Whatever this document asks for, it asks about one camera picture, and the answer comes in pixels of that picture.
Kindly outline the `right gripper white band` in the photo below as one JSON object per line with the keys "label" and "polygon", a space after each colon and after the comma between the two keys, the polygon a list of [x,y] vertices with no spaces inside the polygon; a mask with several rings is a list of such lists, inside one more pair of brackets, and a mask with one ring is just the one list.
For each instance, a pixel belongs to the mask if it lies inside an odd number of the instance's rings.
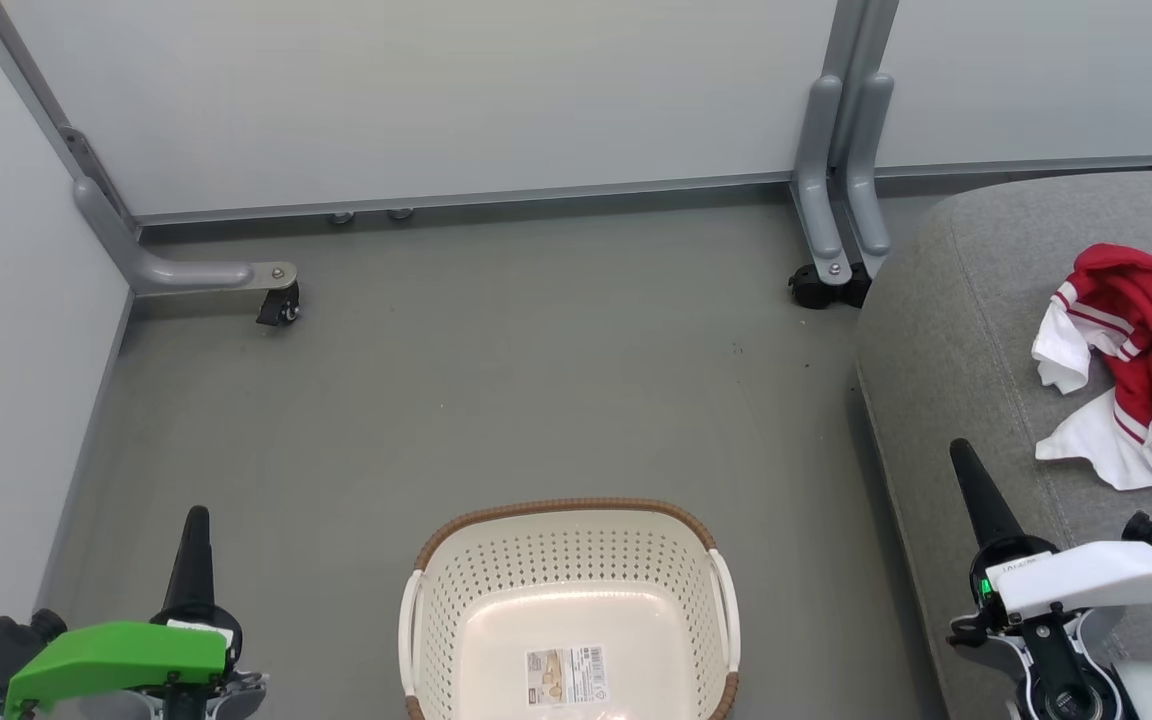
{"label": "right gripper white band", "polygon": [[[1020,553],[1024,530],[972,444],[948,447],[957,486],[984,553]],[[1152,546],[1092,541],[1044,551],[973,574],[977,612],[952,620],[948,643],[1001,670],[1018,703],[1152,703],[1152,664],[1102,665],[1093,651],[1130,606],[1152,605]]]}

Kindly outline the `grey double partition foot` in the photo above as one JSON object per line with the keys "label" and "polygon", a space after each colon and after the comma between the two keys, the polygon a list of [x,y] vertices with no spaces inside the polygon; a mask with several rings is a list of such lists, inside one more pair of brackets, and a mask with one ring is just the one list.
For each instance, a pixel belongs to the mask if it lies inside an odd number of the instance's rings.
{"label": "grey double partition foot", "polygon": [[874,73],[861,82],[858,114],[841,167],[832,167],[829,149],[844,81],[814,79],[799,129],[790,191],[806,241],[810,263],[823,282],[844,285],[850,266],[863,263],[870,278],[890,253],[890,233],[877,196],[876,159],[895,82]]}

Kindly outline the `cream perforated laundry basket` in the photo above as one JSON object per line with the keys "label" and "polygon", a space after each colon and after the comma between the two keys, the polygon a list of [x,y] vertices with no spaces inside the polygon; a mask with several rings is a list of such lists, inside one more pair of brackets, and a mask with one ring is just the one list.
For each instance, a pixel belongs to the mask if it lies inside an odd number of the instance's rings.
{"label": "cream perforated laundry basket", "polygon": [[[529,651],[602,646],[611,702],[526,706]],[[448,521],[399,607],[408,720],[732,720],[741,617],[690,511],[649,498],[513,503]]]}

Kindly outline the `paper label sticker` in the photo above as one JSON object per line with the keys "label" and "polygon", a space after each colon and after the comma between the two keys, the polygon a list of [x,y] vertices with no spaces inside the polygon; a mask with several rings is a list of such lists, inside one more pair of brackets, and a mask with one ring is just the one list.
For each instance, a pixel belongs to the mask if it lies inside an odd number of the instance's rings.
{"label": "paper label sticker", "polygon": [[525,662],[526,706],[530,708],[611,702],[602,646],[529,651]]}

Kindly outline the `black caster large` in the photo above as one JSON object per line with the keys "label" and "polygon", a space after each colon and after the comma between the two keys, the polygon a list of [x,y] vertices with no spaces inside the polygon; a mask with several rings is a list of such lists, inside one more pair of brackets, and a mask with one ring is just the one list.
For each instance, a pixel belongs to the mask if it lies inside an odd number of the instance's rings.
{"label": "black caster large", "polygon": [[799,270],[788,278],[787,287],[791,301],[797,306],[805,306],[809,310],[823,310],[835,304],[863,306],[872,287],[872,278],[863,263],[854,263],[850,270],[852,274],[844,285],[827,285],[823,282],[814,265],[799,266]]}

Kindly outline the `grey fabric sofa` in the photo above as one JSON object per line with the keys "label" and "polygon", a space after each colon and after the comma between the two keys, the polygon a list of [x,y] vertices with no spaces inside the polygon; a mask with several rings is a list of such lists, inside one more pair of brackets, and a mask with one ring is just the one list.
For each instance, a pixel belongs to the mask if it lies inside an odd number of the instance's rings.
{"label": "grey fabric sofa", "polygon": [[1152,255],[1152,172],[1029,179],[952,196],[893,250],[858,323],[858,378],[943,705],[952,720],[1009,720],[1010,679],[957,655],[977,553],[948,447],[968,439],[1021,528],[1061,548],[1115,541],[1152,488],[1119,492],[1084,461],[1036,444],[1111,387],[1096,363],[1074,395],[1030,356],[1052,291],[1093,243]]}

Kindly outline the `red white lettered jersey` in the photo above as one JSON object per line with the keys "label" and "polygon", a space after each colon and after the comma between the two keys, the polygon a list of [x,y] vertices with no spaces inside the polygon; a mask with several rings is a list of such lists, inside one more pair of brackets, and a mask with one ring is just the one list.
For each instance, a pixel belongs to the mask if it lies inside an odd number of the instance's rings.
{"label": "red white lettered jersey", "polygon": [[1152,402],[1152,255],[1097,243],[1053,291],[1030,354],[1044,386],[1085,386],[1098,354],[1115,381]]}

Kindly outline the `black caster small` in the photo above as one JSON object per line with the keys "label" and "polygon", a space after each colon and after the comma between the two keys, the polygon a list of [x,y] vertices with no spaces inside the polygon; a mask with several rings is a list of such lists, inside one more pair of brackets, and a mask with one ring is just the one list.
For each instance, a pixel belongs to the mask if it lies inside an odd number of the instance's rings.
{"label": "black caster small", "polygon": [[296,323],[301,310],[300,296],[298,282],[279,288],[279,290],[270,290],[266,293],[265,300],[262,301],[255,323],[270,325],[270,327],[282,327],[282,325]]}

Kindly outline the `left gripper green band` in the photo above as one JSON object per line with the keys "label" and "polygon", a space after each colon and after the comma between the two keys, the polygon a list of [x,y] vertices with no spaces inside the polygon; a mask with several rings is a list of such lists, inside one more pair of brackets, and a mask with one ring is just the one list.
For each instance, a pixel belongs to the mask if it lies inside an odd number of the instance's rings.
{"label": "left gripper green band", "polygon": [[128,694],[131,720],[250,720],[268,675],[237,670],[238,626],[217,602],[210,511],[188,511],[160,624],[114,621],[61,634],[6,689],[3,720],[60,702]]}

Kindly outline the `grey single partition foot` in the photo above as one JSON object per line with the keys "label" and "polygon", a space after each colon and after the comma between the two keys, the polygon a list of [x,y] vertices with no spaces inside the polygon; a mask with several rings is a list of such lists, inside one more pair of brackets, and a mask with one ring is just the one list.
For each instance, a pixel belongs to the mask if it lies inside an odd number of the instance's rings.
{"label": "grey single partition foot", "polygon": [[297,270],[289,263],[177,262],[147,251],[141,245],[141,227],[114,190],[84,132],[73,126],[60,126],[59,132],[79,168],[71,185],[74,204],[134,295],[283,291],[297,285]]}

